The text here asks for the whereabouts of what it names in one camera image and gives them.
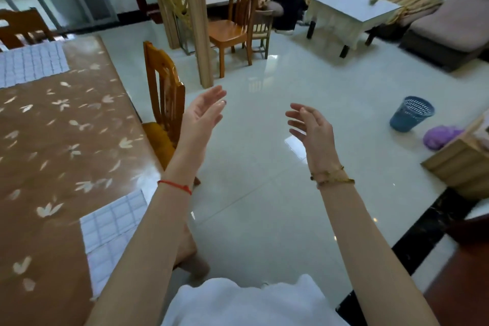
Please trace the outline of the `person's left hand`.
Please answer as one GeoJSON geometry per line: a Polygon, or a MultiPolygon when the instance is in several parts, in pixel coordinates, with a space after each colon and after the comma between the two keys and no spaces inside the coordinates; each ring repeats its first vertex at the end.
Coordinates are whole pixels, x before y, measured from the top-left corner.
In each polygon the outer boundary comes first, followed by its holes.
{"type": "Polygon", "coordinates": [[[185,110],[180,130],[180,139],[177,144],[175,156],[178,157],[187,172],[195,175],[201,167],[207,145],[212,136],[213,129],[204,124],[191,123],[191,104],[185,110]]]}

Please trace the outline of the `person's right hand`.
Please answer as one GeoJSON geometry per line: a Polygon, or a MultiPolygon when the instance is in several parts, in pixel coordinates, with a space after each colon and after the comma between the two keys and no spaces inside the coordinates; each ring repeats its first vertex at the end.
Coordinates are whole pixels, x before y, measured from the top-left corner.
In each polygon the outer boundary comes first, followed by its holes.
{"type": "MultiPolygon", "coordinates": [[[[307,105],[291,103],[290,110],[299,110],[303,106],[307,105]]],[[[288,118],[287,123],[290,129],[303,129],[307,132],[307,140],[303,146],[307,155],[309,171],[315,178],[333,174],[343,168],[335,148],[333,127],[325,117],[324,125],[315,128],[306,128],[302,120],[288,118]]]]}

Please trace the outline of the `person's left forearm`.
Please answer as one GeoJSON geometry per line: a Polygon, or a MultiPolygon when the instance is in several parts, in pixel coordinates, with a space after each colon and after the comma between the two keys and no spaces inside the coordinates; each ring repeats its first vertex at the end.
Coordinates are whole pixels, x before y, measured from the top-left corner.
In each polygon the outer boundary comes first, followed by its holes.
{"type": "Polygon", "coordinates": [[[169,166],[84,326],[159,326],[195,175],[169,166]]]}

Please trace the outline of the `person's right forearm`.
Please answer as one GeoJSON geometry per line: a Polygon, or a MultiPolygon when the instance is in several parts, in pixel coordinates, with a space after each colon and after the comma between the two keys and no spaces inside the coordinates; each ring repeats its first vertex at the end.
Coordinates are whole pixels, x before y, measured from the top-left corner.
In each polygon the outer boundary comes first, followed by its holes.
{"type": "Polygon", "coordinates": [[[440,326],[367,211],[344,167],[315,178],[368,326],[440,326]]]}

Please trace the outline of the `orange wooden chair with cushion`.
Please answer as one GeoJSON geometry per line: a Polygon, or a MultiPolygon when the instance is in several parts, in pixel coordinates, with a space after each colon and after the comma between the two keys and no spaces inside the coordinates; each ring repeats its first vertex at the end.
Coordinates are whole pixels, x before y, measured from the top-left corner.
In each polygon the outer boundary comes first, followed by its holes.
{"type": "Polygon", "coordinates": [[[185,86],[168,54],[145,41],[145,67],[155,121],[143,123],[143,130],[159,160],[167,169],[180,139],[185,110],[185,86]]]}

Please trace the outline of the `tall orange wooden chair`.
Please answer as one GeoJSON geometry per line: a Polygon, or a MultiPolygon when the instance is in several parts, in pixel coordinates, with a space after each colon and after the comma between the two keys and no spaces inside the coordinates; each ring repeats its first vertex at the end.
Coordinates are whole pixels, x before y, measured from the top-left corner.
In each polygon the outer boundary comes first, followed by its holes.
{"type": "Polygon", "coordinates": [[[225,76],[225,49],[235,51],[241,44],[247,51],[248,65],[252,65],[252,37],[255,11],[259,0],[229,0],[228,19],[208,23],[209,40],[219,51],[219,78],[225,76]]]}

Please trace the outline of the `light wooden room divider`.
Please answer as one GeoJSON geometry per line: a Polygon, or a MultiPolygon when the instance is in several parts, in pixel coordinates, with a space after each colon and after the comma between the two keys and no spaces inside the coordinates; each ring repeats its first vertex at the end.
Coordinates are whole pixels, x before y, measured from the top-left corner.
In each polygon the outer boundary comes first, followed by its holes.
{"type": "Polygon", "coordinates": [[[176,21],[181,20],[193,33],[199,81],[204,89],[214,86],[211,45],[208,33],[206,0],[157,0],[168,45],[180,48],[176,21]]]}

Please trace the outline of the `blue plastic wastebasket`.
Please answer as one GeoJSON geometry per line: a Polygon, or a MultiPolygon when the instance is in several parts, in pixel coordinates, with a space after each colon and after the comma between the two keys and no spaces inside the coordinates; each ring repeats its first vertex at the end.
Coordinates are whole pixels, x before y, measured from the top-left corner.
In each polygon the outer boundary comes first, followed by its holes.
{"type": "Polygon", "coordinates": [[[389,121],[390,127],[400,133],[407,133],[435,114],[434,106],[417,96],[407,96],[389,121]]]}

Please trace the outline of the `white coffee table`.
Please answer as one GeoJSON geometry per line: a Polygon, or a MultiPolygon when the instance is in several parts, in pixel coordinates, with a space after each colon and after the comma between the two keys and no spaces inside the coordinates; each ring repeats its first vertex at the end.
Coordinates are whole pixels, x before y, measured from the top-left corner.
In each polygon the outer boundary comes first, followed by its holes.
{"type": "Polygon", "coordinates": [[[400,8],[388,0],[378,0],[372,6],[369,0],[309,0],[306,38],[312,39],[318,20],[323,21],[326,29],[342,42],[340,57],[345,58],[351,49],[357,48],[365,32],[370,32],[365,45],[371,45],[378,27],[390,21],[400,8]]]}

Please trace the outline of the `person's bare foot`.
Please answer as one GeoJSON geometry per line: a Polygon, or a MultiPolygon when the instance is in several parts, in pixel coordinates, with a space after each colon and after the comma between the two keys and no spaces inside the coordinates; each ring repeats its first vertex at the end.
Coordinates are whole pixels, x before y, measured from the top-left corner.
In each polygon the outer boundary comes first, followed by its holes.
{"type": "Polygon", "coordinates": [[[197,244],[186,223],[183,225],[173,270],[177,268],[188,272],[196,280],[204,278],[210,271],[210,266],[199,254],[197,244]]]}

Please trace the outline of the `brown floral tablecloth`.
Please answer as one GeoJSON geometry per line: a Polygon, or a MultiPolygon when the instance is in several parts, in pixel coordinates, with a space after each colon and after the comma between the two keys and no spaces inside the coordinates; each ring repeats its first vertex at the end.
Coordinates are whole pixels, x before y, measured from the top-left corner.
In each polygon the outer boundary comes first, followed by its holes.
{"type": "Polygon", "coordinates": [[[162,167],[100,37],[69,71],[0,90],[0,326],[83,326],[94,305],[81,219],[149,202],[162,167]]]}

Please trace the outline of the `light wooden box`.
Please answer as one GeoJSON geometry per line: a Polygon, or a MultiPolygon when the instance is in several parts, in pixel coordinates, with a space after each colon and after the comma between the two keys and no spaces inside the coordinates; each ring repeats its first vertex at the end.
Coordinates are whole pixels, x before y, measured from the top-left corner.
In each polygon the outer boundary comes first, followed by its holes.
{"type": "Polygon", "coordinates": [[[465,199],[488,199],[489,108],[420,165],[465,199]]]}

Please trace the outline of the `person's white shirt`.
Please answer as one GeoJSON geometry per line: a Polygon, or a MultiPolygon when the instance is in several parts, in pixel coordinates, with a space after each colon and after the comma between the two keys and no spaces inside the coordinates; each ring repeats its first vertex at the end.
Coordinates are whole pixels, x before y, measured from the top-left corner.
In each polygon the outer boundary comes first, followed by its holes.
{"type": "Polygon", "coordinates": [[[161,326],[350,326],[308,274],[293,283],[241,287],[214,278],[181,286],[161,326]]]}

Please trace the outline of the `orange wooden dining chair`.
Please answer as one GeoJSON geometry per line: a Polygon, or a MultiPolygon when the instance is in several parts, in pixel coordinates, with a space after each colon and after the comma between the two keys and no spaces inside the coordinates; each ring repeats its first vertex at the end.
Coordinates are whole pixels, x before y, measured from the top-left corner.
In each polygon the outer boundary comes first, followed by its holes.
{"type": "Polygon", "coordinates": [[[8,50],[56,40],[36,8],[23,11],[0,9],[1,21],[7,25],[0,26],[0,44],[8,50]]]}

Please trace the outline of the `dark red wooden furniture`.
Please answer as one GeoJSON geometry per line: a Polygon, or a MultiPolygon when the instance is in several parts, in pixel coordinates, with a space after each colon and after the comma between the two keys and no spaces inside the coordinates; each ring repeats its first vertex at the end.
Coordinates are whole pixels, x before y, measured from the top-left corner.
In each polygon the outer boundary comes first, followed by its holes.
{"type": "Polygon", "coordinates": [[[489,326],[489,213],[449,226],[457,249],[425,292],[440,326],[489,326]]]}

